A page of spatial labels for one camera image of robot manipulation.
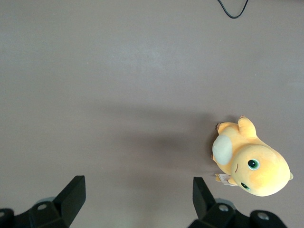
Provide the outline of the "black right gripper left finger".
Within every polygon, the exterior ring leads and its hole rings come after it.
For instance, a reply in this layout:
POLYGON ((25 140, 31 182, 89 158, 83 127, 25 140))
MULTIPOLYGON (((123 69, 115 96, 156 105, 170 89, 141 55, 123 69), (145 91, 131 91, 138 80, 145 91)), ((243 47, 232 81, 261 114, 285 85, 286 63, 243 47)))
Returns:
POLYGON ((36 203, 15 216, 15 228, 68 228, 86 200, 84 176, 75 176, 52 200, 36 203))

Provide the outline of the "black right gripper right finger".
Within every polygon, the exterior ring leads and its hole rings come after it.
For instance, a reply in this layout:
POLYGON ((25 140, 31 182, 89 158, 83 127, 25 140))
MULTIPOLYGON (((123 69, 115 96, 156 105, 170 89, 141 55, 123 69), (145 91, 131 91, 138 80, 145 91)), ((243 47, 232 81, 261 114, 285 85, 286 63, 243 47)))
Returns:
POLYGON ((250 218, 227 200, 216 201, 202 177, 193 178, 192 202, 197 219, 191 228, 251 228, 250 218))

